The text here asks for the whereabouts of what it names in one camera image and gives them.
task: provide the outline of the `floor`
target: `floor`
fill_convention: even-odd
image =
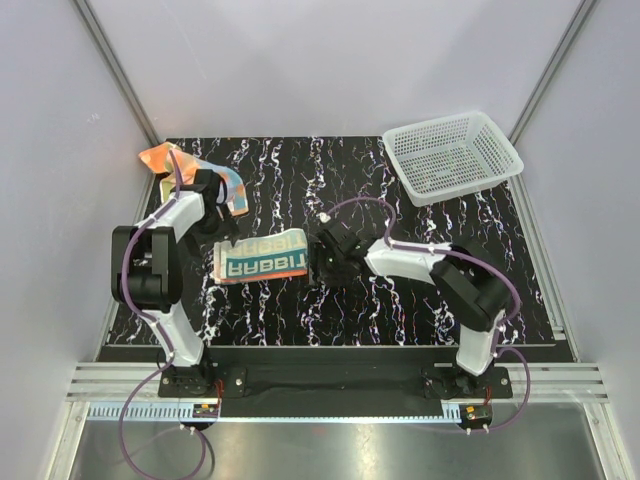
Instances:
[[[513,410],[500,405],[502,416]],[[186,475],[200,458],[199,442],[180,432],[149,445],[170,424],[127,423],[133,456],[160,478]],[[313,425],[219,423],[205,431],[215,454],[195,478],[387,480],[604,480],[579,405],[530,405],[514,426],[467,437],[445,425]],[[121,460],[115,422],[88,422],[72,479],[139,478]]]
[[[449,242],[471,235],[493,255],[518,288],[521,315],[503,343],[554,343],[540,287],[508,185],[428,207],[414,207],[390,169],[379,137],[175,139],[183,150],[240,173],[250,213],[244,236],[292,226],[313,232],[317,213],[356,195],[384,198],[399,213],[397,240]],[[159,204],[157,185],[148,212]],[[382,234],[377,206],[345,211],[344,221]],[[194,329],[215,345],[449,345],[453,315],[435,288],[400,278],[363,278],[345,289],[310,287],[285,279],[217,286],[211,252],[183,258],[183,304]],[[107,345],[155,345],[146,324],[119,307]]]

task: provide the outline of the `folded towel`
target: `folded towel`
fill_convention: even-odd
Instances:
[[[306,275],[307,237],[300,228],[290,228],[268,237],[216,243],[213,276],[218,284],[246,283]]]

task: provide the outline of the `shiny floor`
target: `shiny floor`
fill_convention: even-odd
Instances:
[[[496,409],[504,417],[513,412],[509,406]],[[129,450],[170,427],[127,423]],[[604,479],[579,405],[531,405],[517,424],[488,436],[451,431],[444,425],[219,423],[205,432],[215,464],[207,457],[194,478]],[[200,451],[197,439],[174,432],[140,450],[134,460],[156,477],[179,478],[191,471]],[[116,423],[89,421],[71,478],[141,478],[121,458]]]

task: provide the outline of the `marble pattern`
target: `marble pattern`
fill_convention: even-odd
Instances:
[[[250,212],[239,219],[248,236],[302,227],[356,195],[384,198],[398,211],[393,238],[450,242],[470,234],[518,288],[523,307],[501,342],[553,343],[540,287],[506,183],[477,194],[416,208],[390,168],[379,137],[176,139],[185,151],[240,173]],[[157,185],[148,211],[159,203]],[[345,207],[341,218],[382,234],[378,205]],[[183,255],[183,304],[208,345],[445,345],[457,328],[436,289],[402,278],[361,278],[347,288],[311,287],[303,278],[218,286],[212,254]],[[156,344],[150,329],[120,306],[109,344]]]

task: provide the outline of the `laundry basket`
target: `laundry basket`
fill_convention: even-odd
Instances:
[[[524,167],[505,134],[482,112],[394,128],[383,140],[417,207],[495,187]]]

